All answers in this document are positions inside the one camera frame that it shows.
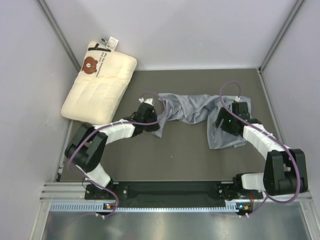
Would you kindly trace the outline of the grey fabric pillowcase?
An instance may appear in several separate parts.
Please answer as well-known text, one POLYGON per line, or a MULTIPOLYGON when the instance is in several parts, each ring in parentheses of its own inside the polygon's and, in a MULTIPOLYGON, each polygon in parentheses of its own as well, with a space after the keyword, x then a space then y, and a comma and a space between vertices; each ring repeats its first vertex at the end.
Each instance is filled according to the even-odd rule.
POLYGON ((211 150, 231 147, 242 147, 247 141, 241 136, 234 136, 214 127, 219 111, 223 108, 219 95, 178 95, 174 93, 160 93, 166 107, 166 116, 158 117, 160 129, 152 134, 158 138, 163 135, 164 126, 168 121, 181 121, 186 124, 207 123, 207 142, 211 150))

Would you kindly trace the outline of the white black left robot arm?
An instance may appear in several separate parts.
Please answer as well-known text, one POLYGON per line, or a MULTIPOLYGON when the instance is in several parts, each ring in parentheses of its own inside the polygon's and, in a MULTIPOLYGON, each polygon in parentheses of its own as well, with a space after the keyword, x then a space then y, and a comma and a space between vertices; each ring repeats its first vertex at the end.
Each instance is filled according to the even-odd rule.
POLYGON ((114 191, 112 178, 101 165, 105 146, 122 139, 129 139, 143 132, 160 129, 154 109, 138 110, 131 116, 111 123, 109 127, 83 123, 66 147, 64 155, 80 169, 85 178, 94 182, 96 192, 102 198, 109 198, 114 191))

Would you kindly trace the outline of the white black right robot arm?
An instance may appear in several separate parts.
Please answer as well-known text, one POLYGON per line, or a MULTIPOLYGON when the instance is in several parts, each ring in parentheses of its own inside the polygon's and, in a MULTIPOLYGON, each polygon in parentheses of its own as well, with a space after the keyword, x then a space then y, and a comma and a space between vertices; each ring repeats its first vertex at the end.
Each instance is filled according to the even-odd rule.
POLYGON ((233 192, 245 198, 251 191, 266 192, 269 196, 305 193, 309 188, 306 156, 297 148, 287 147, 268 132, 249 111, 233 111, 221 108, 216 128, 250 143, 264 158, 262 173, 239 173, 233 178, 233 192))

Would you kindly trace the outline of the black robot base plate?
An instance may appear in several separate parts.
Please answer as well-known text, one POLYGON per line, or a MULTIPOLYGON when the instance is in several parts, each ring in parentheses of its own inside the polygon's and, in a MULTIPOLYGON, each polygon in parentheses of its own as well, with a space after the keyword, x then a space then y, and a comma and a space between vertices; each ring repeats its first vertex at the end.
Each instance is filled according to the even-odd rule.
POLYGON ((231 181, 111 181, 104 188, 90 183, 86 186, 86 200, 107 200, 114 192, 122 201, 140 195, 198 196, 217 200, 260 200, 263 194, 257 190, 240 190, 231 181))

